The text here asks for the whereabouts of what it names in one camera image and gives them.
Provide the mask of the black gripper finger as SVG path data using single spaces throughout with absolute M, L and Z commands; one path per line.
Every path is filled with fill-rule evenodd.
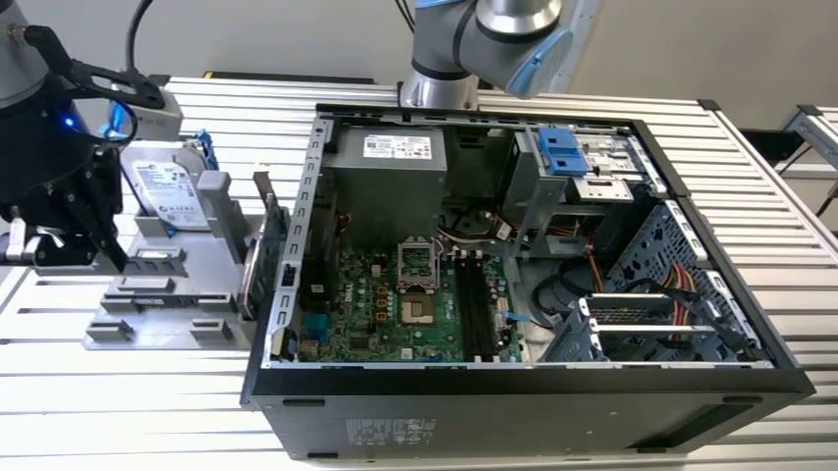
M 69 176 L 65 206 L 97 253 L 121 273 L 128 261 L 117 242 L 113 216 L 122 211 L 121 167 L 117 149 L 97 149 Z

